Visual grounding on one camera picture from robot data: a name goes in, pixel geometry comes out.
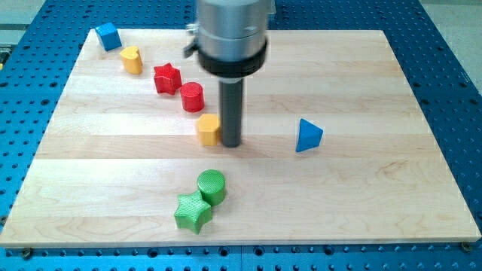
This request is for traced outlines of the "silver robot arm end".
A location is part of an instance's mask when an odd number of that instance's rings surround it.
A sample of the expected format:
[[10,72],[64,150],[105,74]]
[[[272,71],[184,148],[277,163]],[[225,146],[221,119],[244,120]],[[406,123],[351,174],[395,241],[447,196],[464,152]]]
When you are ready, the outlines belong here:
[[235,84],[264,64],[271,0],[196,0],[196,19],[187,25],[194,38],[183,49],[224,84]]

